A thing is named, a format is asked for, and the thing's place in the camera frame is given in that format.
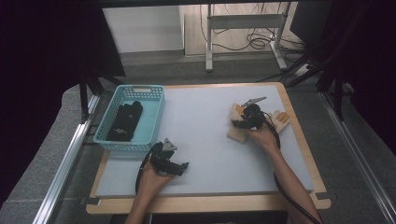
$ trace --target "basket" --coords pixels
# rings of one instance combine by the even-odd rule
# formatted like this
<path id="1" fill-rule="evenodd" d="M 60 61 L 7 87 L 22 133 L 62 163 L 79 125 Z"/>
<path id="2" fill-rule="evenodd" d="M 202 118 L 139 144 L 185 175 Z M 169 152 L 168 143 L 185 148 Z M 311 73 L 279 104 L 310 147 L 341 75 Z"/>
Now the basket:
<path id="1" fill-rule="evenodd" d="M 119 85 L 99 124 L 93 142 L 111 150 L 146 152 L 157 142 L 163 115 L 164 88 L 157 85 Z M 106 137 L 113 124 L 120 105 L 131 105 L 139 101 L 143 112 L 130 142 L 107 141 Z"/>

